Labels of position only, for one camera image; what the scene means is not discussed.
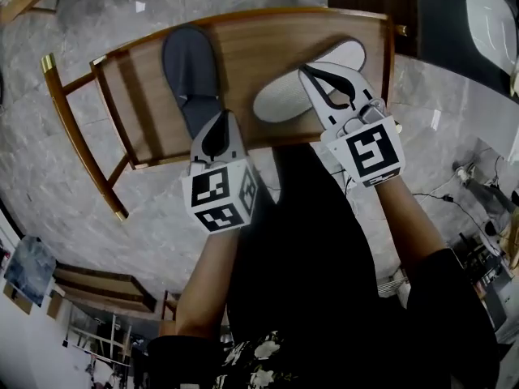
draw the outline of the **forearm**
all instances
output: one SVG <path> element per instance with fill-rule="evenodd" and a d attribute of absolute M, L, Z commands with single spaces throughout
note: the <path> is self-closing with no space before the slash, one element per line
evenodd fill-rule
<path fill-rule="evenodd" d="M 227 301 L 239 229 L 209 236 L 178 302 L 180 336 L 217 338 Z"/>
<path fill-rule="evenodd" d="M 420 261 L 446 247 L 438 229 L 400 177 L 377 185 L 398 256 L 412 277 Z"/>

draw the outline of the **wooden chair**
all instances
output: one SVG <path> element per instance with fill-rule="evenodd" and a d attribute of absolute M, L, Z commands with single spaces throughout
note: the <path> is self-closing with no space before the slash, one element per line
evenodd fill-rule
<path fill-rule="evenodd" d="M 323 7 L 243 11 L 193 22 L 209 34 L 221 74 L 223 104 L 238 119 L 246 148 L 320 139 L 315 113 L 281 124 L 261 122 L 252 112 L 255 95 L 267 83 L 347 37 L 364 44 L 362 74 L 386 101 L 392 81 L 393 27 L 386 15 Z M 114 184 L 129 164 L 143 169 L 189 160 L 191 138 L 161 65 L 167 28 L 132 41 L 90 63 L 91 72 L 63 85 L 52 54 L 41 60 L 54 106 L 85 169 L 115 214 L 128 212 Z M 95 80 L 125 156 L 107 178 L 81 135 L 66 96 Z"/>

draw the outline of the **person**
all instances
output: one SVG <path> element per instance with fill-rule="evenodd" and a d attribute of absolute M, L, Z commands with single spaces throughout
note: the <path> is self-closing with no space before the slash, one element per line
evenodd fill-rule
<path fill-rule="evenodd" d="M 494 387 L 487 313 L 402 179 L 375 190 L 412 286 L 407 310 L 379 297 L 367 239 L 313 148 L 273 155 L 278 203 L 259 180 L 251 224 L 208 237 L 176 335 L 148 346 L 151 388 Z"/>

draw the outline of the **floral pattern fabric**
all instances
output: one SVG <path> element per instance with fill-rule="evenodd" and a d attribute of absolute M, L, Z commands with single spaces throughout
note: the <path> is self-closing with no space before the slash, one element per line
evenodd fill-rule
<path fill-rule="evenodd" d="M 225 359 L 213 389 L 275 389 L 294 383 L 298 375 L 286 369 L 290 362 L 286 361 L 283 343 L 278 331 L 273 331 L 258 340 L 236 345 Z"/>

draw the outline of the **black pants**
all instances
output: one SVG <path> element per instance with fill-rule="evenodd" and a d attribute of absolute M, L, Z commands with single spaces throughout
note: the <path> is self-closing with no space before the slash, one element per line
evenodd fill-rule
<path fill-rule="evenodd" d="M 308 328 L 309 318 L 314 325 L 326 318 L 329 326 L 343 315 L 342 297 L 348 304 L 378 297 L 367 239 L 313 148 L 275 147 L 273 154 L 280 200 L 275 204 L 260 181 L 253 221 L 238 242 L 228 299 L 237 342 Z M 350 295 L 352 286 L 362 292 Z"/>

